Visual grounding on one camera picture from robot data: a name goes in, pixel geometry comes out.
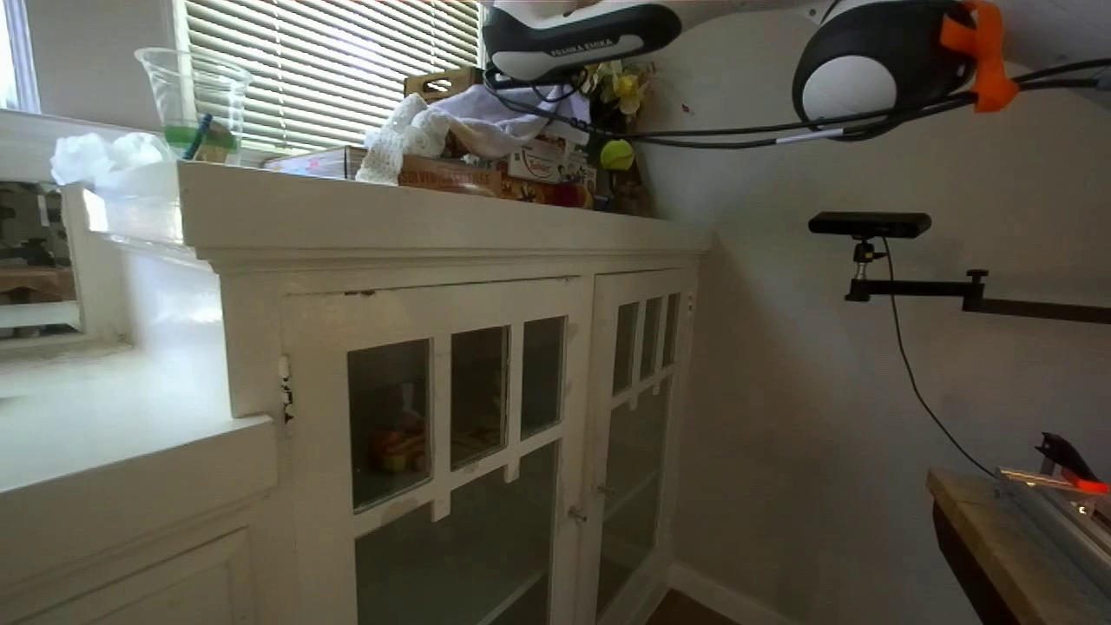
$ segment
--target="wall mount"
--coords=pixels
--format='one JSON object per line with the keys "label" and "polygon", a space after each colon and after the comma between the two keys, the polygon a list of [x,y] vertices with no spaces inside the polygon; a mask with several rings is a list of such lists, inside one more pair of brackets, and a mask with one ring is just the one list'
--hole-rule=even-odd
{"label": "wall mount", "polygon": [[[880,239],[917,239],[930,228],[930,214],[925,211],[820,211],[809,218],[809,232],[850,236],[859,275],[887,255],[875,250]],[[873,294],[913,294],[913,298],[962,298],[964,314],[991,316],[1033,316],[1033,319],[1070,319],[1070,324],[1111,324],[1111,309],[1104,305],[1070,305],[1070,302],[1025,302],[1025,298],[987,298],[982,269],[970,271],[970,283],[875,283],[850,278],[847,302],[869,302]]]}

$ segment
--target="window blinds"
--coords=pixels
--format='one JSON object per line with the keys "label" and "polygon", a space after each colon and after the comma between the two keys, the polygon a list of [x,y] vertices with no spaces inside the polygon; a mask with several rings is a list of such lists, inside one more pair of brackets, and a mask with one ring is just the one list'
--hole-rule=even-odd
{"label": "window blinds", "polygon": [[185,23],[249,70],[242,138],[270,151],[363,143],[405,77],[479,64],[479,0],[185,0]]}

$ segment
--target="cabinet top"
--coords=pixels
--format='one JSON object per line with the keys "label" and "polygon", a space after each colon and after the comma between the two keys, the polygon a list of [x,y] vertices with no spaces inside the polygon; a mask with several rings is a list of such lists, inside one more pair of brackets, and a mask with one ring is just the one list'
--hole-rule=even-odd
{"label": "cabinet top", "polygon": [[219,255],[503,258],[700,255],[710,232],[659,218],[475,196],[180,163],[180,243]]}

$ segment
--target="floor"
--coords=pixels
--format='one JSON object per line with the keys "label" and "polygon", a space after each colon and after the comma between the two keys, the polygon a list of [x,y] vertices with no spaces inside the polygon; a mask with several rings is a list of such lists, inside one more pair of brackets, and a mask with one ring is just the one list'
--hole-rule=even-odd
{"label": "floor", "polygon": [[669,591],[650,625],[734,625],[728,619],[696,603],[689,595]]}

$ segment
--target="white wall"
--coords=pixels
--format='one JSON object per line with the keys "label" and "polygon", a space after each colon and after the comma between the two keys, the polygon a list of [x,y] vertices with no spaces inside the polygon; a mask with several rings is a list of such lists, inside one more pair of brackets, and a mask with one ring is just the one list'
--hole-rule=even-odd
{"label": "white wall", "polygon": [[175,0],[27,0],[44,114],[157,128],[137,49],[175,44]]}
{"label": "white wall", "polygon": [[[728,16],[666,49],[652,124],[785,123],[802,16]],[[1111,111],[1035,94],[875,143],[652,151],[658,202],[719,228],[704,265],[678,556],[793,621],[976,621],[933,550],[926,469],[972,472],[913,403],[889,302],[844,302],[850,239],[807,224],[930,211],[904,278],[991,269],[991,294],[1111,305]],[[987,462],[1058,432],[1111,475],[1111,327],[904,298],[922,384]]]}

